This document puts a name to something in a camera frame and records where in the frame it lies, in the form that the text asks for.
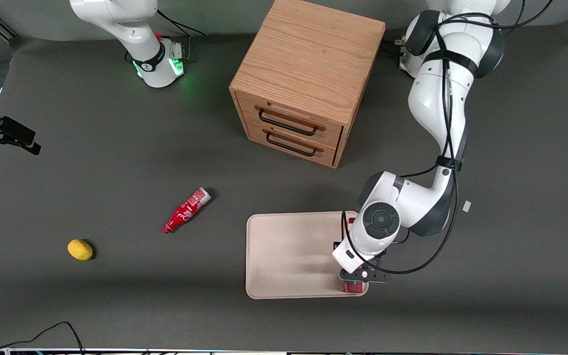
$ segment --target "drawer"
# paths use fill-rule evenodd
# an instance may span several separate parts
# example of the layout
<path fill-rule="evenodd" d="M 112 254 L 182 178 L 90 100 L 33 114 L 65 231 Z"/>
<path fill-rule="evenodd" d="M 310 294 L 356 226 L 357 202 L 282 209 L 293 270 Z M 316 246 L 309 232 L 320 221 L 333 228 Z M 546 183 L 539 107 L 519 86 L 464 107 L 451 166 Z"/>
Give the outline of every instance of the drawer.
<path fill-rule="evenodd" d="M 270 128 L 264 124 L 248 124 L 247 129 L 249 139 L 253 142 L 332 168 L 336 152 L 334 148 L 329 148 L 322 144 L 311 144 L 300 141 L 296 137 L 291 137 L 291 135 L 286 133 L 270 130 Z"/>
<path fill-rule="evenodd" d="M 298 141 L 319 143 L 336 148 L 341 136 L 341 126 L 327 123 L 309 114 L 278 106 L 244 93 L 236 93 L 246 125 L 266 125 L 271 131 L 280 132 Z"/>

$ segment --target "red bottle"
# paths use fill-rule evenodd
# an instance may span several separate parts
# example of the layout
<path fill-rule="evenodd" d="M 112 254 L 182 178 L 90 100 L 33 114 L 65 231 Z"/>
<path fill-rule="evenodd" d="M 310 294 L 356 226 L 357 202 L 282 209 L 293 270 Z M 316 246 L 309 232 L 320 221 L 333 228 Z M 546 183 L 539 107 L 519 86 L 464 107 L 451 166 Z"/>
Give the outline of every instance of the red bottle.
<path fill-rule="evenodd" d="M 181 206 L 172 214 L 172 218 L 162 227 L 162 231 L 168 234 L 172 232 L 176 227 L 179 227 L 183 223 L 187 222 L 196 214 L 198 210 L 203 207 L 203 205 L 207 204 L 207 202 L 211 199 L 207 191 L 203 188 L 199 188 L 196 190 L 190 198 L 185 200 Z"/>

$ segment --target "green light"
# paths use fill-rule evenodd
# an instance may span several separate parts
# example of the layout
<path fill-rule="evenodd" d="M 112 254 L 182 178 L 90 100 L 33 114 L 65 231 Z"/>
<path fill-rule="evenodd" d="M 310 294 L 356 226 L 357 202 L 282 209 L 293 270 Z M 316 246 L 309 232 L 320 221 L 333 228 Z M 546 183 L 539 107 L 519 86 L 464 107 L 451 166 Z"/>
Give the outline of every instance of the green light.
<path fill-rule="evenodd" d="M 133 66 L 135 67 L 135 70 L 137 70 L 137 75 L 141 78 L 142 73 L 140 72 L 140 68 L 138 68 L 137 65 L 135 64 L 135 61 L 133 61 Z"/>
<path fill-rule="evenodd" d="M 174 73 L 177 76 L 183 74 L 183 61 L 180 59 L 168 58 L 168 63 L 170 63 L 172 70 L 174 70 Z"/>

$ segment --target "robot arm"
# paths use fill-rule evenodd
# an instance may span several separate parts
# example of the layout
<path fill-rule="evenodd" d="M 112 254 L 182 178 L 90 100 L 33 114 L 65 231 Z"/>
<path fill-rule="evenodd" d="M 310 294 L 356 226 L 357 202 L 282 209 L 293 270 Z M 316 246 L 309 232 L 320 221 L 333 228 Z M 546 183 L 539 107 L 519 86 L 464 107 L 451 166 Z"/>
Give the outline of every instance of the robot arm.
<path fill-rule="evenodd" d="M 448 8 L 457 7 L 457 2 L 465 4 L 470 0 L 452 1 Z M 493 9 L 492 4 L 486 14 L 492 13 Z M 466 12 L 472 11 L 462 7 L 460 13 Z M 417 74 L 413 70 L 415 80 L 409 94 L 409 108 L 417 122 L 433 136 L 440 149 L 440 157 L 437 160 L 439 166 L 435 170 L 433 185 L 426 188 L 386 171 L 369 178 L 358 201 L 361 211 L 350 230 L 354 246 L 346 239 L 333 252 L 334 259 L 349 274 L 363 264 L 363 260 L 356 255 L 356 252 L 365 260 L 371 260 L 392 243 L 400 226 L 410 229 L 419 236 L 430 236 L 442 231 L 448 222 L 455 174 L 449 169 L 451 166 L 446 163 L 450 162 L 452 157 L 455 161 L 462 160 L 466 141 L 464 103 L 475 77 L 478 77 L 482 59 L 488 52 L 490 56 L 493 53 L 491 44 L 498 46 L 499 42 L 502 43 L 497 39 L 500 34 L 498 30 L 477 25 L 448 24 L 440 27 L 445 47 L 442 49 L 436 38 L 427 37 L 433 34 L 422 36 L 422 33 L 418 33 L 422 29 L 434 28 L 448 16 L 447 13 L 439 12 L 431 20 L 435 21 L 433 25 L 419 23 L 420 17 L 418 17 L 414 20 L 416 24 L 412 23 L 407 32 L 407 42 L 411 35 L 420 37 L 422 42 L 420 46 L 426 43 L 425 47 L 415 50 L 407 46 L 410 51 L 417 52 L 418 55 L 410 59 L 419 65 Z M 502 48 L 494 52 L 502 56 Z M 446 97 L 442 97 L 444 59 L 449 61 L 449 70 L 445 79 Z M 413 66 L 413 63 L 408 63 L 406 66 Z M 446 100 L 447 107 L 453 108 L 448 116 L 451 122 L 449 137 L 443 99 Z M 447 146 L 448 139 L 453 143 L 452 155 L 450 147 Z"/>
<path fill-rule="evenodd" d="M 70 5 L 81 20 L 107 31 L 124 45 L 137 73 L 149 86 L 165 87 L 183 74 L 181 45 L 158 39 L 144 22 L 155 16 L 157 0 L 70 0 Z"/>

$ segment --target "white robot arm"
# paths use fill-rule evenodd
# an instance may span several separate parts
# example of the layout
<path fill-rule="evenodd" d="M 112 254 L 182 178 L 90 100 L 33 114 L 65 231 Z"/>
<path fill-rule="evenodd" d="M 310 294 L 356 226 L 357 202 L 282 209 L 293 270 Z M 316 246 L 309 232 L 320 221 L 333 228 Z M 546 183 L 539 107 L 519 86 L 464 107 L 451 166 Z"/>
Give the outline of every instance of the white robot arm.
<path fill-rule="evenodd" d="M 157 0 L 70 0 L 70 5 L 81 20 L 107 31 L 124 45 L 149 86 L 166 87 L 183 74 L 181 45 L 157 38 L 144 22 L 155 16 Z"/>
<path fill-rule="evenodd" d="M 383 252 L 396 238 L 400 226 L 419 236 L 430 236 L 447 224 L 455 189 L 453 170 L 461 167 L 466 142 L 464 103 L 474 79 L 485 76 L 500 62 L 503 38 L 499 30 L 448 23 L 439 27 L 439 43 L 435 29 L 450 16 L 490 16 L 509 2 L 450 0 L 447 11 L 426 10 L 409 26 L 404 45 L 410 53 L 402 58 L 400 67 L 415 78 L 409 94 L 410 111 L 439 145 L 435 180 L 425 188 L 386 171 L 369 178 L 358 200 L 361 211 L 351 227 L 351 238 L 341 241 L 333 252 L 334 259 L 349 274 L 364 263 L 361 257 L 369 261 Z M 470 19 L 489 23 L 486 17 Z M 444 73 L 446 97 L 442 95 Z M 442 100 L 452 108 L 447 114 Z"/>

